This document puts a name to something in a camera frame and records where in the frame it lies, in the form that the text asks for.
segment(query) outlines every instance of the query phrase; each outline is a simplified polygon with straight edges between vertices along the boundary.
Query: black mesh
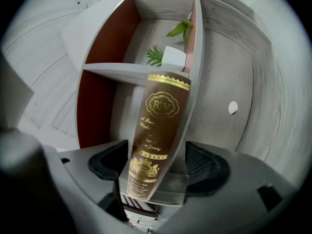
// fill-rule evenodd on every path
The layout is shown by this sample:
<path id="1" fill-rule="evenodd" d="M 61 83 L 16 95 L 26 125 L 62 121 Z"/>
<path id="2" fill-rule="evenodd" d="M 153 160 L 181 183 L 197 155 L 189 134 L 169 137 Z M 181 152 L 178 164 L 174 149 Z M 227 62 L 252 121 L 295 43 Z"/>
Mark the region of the black mesh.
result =
<path id="1" fill-rule="evenodd" d="M 124 140 L 89 158 L 88 167 L 100 179 L 114 182 L 112 192 L 99 203 L 103 210 L 120 221 L 127 221 L 119 193 L 118 177 L 128 160 L 128 141 Z"/>
<path id="2" fill-rule="evenodd" d="M 191 142 L 186 142 L 185 163 L 190 182 L 187 196 L 209 196 L 216 193 L 229 179 L 227 161 Z"/>

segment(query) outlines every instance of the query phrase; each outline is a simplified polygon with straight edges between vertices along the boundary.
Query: round hole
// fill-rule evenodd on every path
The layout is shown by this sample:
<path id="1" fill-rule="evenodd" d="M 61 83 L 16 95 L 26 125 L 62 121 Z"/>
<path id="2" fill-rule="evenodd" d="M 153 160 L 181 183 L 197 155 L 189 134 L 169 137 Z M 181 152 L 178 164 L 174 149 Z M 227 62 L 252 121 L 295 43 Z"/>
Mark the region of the round hole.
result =
<path id="1" fill-rule="evenodd" d="M 237 105 L 236 101 L 232 101 L 229 104 L 229 113 L 230 113 L 230 115 L 236 114 L 237 110 L 238 110 L 238 105 Z"/>

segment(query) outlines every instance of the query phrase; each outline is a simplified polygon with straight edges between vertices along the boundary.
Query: shelf compartment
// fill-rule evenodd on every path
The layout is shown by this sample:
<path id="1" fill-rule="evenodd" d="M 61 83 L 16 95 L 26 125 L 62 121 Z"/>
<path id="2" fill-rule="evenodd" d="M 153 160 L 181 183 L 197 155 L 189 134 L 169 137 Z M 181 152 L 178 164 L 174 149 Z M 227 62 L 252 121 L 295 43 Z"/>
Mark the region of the shelf compartment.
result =
<path id="1" fill-rule="evenodd" d="M 134 0 L 121 2 L 97 33 L 85 64 L 122 62 L 140 22 Z"/>
<path id="2" fill-rule="evenodd" d="M 134 0 L 142 19 L 185 20 L 194 0 Z"/>
<path id="3" fill-rule="evenodd" d="M 146 65 L 148 61 L 146 50 L 152 49 L 153 45 L 157 45 L 163 52 L 166 46 L 184 52 L 182 34 L 176 37 L 166 37 L 167 33 L 177 24 L 178 21 L 174 20 L 143 19 L 132 37 L 123 62 Z"/>
<path id="4" fill-rule="evenodd" d="M 128 63 L 83 66 L 76 105 L 81 148 L 128 139 L 131 153 L 145 82 L 148 74 L 156 70 L 159 69 Z"/>

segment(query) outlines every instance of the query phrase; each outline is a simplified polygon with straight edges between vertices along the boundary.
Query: floor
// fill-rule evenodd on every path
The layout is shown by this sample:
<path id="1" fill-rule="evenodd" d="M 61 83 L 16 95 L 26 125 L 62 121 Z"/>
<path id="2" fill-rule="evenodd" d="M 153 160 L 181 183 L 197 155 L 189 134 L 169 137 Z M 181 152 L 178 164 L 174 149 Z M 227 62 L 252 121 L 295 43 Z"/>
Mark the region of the floor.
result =
<path id="1" fill-rule="evenodd" d="M 307 124 L 312 120 L 311 46 L 285 1 L 241 1 L 254 10 L 255 23 L 270 38 L 284 84 L 279 134 L 274 151 L 263 150 L 266 154 L 262 159 L 299 187 L 312 157 L 312 126 Z M 78 147 L 74 122 L 78 73 L 67 57 L 59 32 L 93 2 L 28 0 L 1 41 L 9 63 L 35 92 L 20 129 L 60 151 Z"/>

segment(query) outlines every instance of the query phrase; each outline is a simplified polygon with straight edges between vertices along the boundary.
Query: gold lettering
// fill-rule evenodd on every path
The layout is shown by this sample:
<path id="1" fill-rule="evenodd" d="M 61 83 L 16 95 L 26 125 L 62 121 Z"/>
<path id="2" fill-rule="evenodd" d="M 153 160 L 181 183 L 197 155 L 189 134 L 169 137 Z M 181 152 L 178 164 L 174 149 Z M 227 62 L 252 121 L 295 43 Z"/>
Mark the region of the gold lettering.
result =
<path id="1" fill-rule="evenodd" d="M 153 107 L 159 109 L 159 101 L 154 100 L 154 106 Z"/>
<path id="2" fill-rule="evenodd" d="M 170 107 L 170 104 L 167 104 L 167 103 L 163 103 L 164 104 L 164 106 L 165 106 L 165 111 L 168 109 L 168 107 Z"/>
<path id="3" fill-rule="evenodd" d="M 148 145 L 147 149 L 153 149 L 153 150 L 156 150 L 156 151 L 160 151 L 161 150 L 161 148 L 152 146 L 151 144 Z"/>
<path id="4" fill-rule="evenodd" d="M 149 126 L 145 126 L 142 122 L 140 122 L 140 126 L 145 128 L 146 130 L 151 130 Z"/>
<path id="5" fill-rule="evenodd" d="M 152 124 L 152 125 L 155 125 L 155 122 L 150 121 L 149 118 L 147 118 L 147 119 L 145 120 L 145 122 L 150 123 L 150 124 Z"/>
<path id="6" fill-rule="evenodd" d="M 141 188 L 141 189 L 144 188 L 144 186 L 138 186 L 138 185 L 136 185 L 136 184 L 131 184 L 131 183 L 129 183 L 129 185 L 130 185 L 130 186 L 133 186 L 133 187 L 139 187 L 139 188 Z"/>
<path id="7" fill-rule="evenodd" d="M 143 191 L 137 190 L 136 188 L 133 188 L 131 186 L 130 186 L 130 190 L 133 191 L 133 192 L 143 193 Z"/>
<path id="8" fill-rule="evenodd" d="M 138 194 L 138 193 L 135 193 L 135 192 L 129 193 L 128 190 L 127 190 L 127 193 L 129 194 L 129 196 L 131 196 L 133 198 L 136 198 L 136 199 L 146 199 L 146 198 L 141 198 L 142 196 L 145 195 L 145 193 L 144 194 Z"/>
<path id="9" fill-rule="evenodd" d="M 131 181 L 134 183 L 134 184 L 139 184 L 139 185 L 141 185 L 141 186 L 147 186 L 147 184 L 140 184 L 137 180 L 135 180 L 134 178 L 130 178 L 131 179 Z"/>
<path id="10" fill-rule="evenodd" d="M 148 139 L 148 138 L 146 138 L 145 140 L 146 140 L 146 142 L 148 142 L 148 143 L 152 143 L 152 144 L 155 144 L 155 143 L 156 143 L 156 141 L 151 141 L 151 140 Z"/>

